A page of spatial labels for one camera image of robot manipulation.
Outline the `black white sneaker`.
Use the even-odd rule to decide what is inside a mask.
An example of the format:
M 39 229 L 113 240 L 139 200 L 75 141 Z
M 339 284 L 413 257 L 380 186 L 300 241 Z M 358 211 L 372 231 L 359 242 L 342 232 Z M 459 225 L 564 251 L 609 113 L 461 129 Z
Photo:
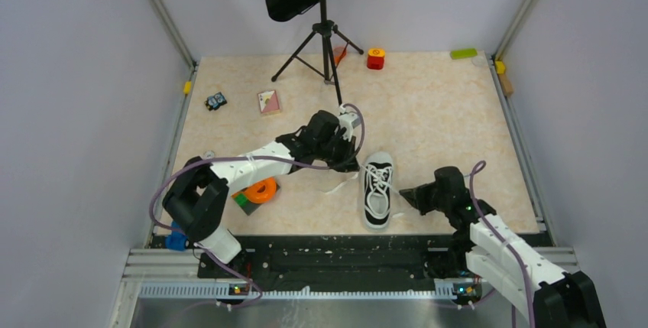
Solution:
M 360 165 L 359 207 L 365 227 L 372 232 L 387 228 L 394 189 L 394 159 L 386 151 L 369 155 Z

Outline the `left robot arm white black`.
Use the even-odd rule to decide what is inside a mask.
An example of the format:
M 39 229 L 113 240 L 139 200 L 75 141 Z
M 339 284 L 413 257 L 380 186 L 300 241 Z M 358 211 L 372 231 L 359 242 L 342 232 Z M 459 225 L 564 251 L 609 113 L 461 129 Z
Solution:
M 360 109 L 348 103 L 340 113 L 319 110 L 307 125 L 280 135 L 259 149 L 228 158 L 195 157 L 155 193 L 162 207 L 199 248 L 216 258 L 216 267 L 235 277 L 245 267 L 240 242 L 222 221 L 227 200 L 234 193 L 272 177 L 303 168 L 345 173 L 359 169 L 356 157 L 364 128 Z

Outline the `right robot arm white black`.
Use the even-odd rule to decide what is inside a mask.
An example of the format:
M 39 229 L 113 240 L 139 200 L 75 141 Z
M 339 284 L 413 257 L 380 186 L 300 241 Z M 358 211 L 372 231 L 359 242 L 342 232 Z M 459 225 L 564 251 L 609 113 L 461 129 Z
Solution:
M 541 255 L 477 198 L 475 176 L 457 167 L 441 167 L 434 180 L 399 194 L 421 215 L 437 211 L 454 228 L 452 241 L 434 272 L 485 279 L 531 327 L 604 327 L 595 284 L 582 271 L 570 273 Z

